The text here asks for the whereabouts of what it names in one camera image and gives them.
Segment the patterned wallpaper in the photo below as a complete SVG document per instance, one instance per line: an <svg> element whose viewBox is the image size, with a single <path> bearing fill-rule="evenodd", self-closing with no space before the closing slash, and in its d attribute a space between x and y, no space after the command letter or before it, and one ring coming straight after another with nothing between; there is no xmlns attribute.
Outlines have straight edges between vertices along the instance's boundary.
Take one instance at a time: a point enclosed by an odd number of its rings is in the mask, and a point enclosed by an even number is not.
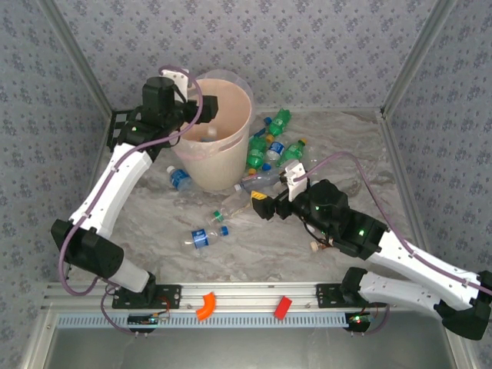
<svg viewBox="0 0 492 369"><path fill-rule="evenodd" d="M35 0L0 2L0 368L14 368L43 283L55 218L78 207L105 120Z"/></svg>
<svg viewBox="0 0 492 369"><path fill-rule="evenodd" d="M434 253L474 271L492 270L491 82L492 4L460 1L392 118ZM477 347L492 367L492 327Z"/></svg>
<svg viewBox="0 0 492 369"><path fill-rule="evenodd" d="M56 0L113 108L163 64L223 68L260 105L381 106L435 0Z"/></svg>

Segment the green soda bottle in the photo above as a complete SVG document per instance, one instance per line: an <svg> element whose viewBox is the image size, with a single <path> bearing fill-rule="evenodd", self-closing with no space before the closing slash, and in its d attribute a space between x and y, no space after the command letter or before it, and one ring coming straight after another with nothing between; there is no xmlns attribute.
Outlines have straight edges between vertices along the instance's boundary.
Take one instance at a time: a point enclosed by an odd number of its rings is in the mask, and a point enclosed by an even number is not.
<svg viewBox="0 0 492 369"><path fill-rule="evenodd" d="M288 122L291 120L291 112L288 110L280 109L275 115L274 120L268 126L268 132L277 137L285 130Z"/></svg>
<svg viewBox="0 0 492 369"><path fill-rule="evenodd" d="M248 174L254 175L259 167L263 165L264 153L271 144L270 137L254 137L249 143L248 158L246 164L248 166Z"/></svg>
<svg viewBox="0 0 492 369"><path fill-rule="evenodd" d="M284 151L281 158L277 161L277 166L280 167L287 160L291 159L301 159L304 152L304 146L306 145L306 139L301 138L297 144L292 144Z"/></svg>

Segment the orange curved piece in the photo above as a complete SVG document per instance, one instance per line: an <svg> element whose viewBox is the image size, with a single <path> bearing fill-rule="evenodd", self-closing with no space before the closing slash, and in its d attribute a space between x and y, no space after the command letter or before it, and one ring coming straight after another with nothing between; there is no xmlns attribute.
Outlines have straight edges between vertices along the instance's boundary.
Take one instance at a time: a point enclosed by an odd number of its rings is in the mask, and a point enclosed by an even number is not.
<svg viewBox="0 0 492 369"><path fill-rule="evenodd" d="M197 318L199 321L204 321L212 315L215 310L215 295L213 292L206 294L203 297L205 305L203 308L197 310Z"/></svg>

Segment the white bucket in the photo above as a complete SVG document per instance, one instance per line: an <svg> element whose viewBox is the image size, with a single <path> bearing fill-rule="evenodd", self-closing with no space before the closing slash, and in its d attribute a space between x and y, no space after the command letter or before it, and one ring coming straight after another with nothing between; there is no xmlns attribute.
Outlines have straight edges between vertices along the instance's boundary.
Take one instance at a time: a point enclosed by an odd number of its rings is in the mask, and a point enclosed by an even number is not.
<svg viewBox="0 0 492 369"><path fill-rule="evenodd" d="M253 93L230 71L210 71L198 77L198 84L203 95L218 97L217 116L210 123L195 125L173 150L197 185L220 191L237 184L244 174L249 126L254 118ZM210 127L217 130L216 141L201 142Z"/></svg>

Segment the gray marble floor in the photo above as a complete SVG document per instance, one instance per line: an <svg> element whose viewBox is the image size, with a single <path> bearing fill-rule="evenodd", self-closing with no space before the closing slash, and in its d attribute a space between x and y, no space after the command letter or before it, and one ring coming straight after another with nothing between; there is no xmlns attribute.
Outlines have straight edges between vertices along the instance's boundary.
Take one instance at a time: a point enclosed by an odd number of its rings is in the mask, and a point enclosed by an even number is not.
<svg viewBox="0 0 492 369"><path fill-rule="evenodd" d="M266 115L258 116L251 132L261 127ZM297 140L301 137L307 139L308 168L311 159L319 160L342 150L354 153L387 212L409 236L375 113L293 113L283 138ZM101 161L103 166L109 158L106 152ZM165 169L169 165L179 165L179 160L171 150L163 150L130 194L111 236L134 263L156 274L159 281L340 281L350 266L382 272L336 249L314 253L309 246L311 237L299 219L292 216L285 221L279 218L264 221L252 209L228 222L231 234L222 242L200 250L181 246L182 235L202 228L205 217L232 190L183 196L168 182ZM350 160L329 164L320 175L349 194L353 209L381 219ZM90 278L74 270L71 279Z"/></svg>

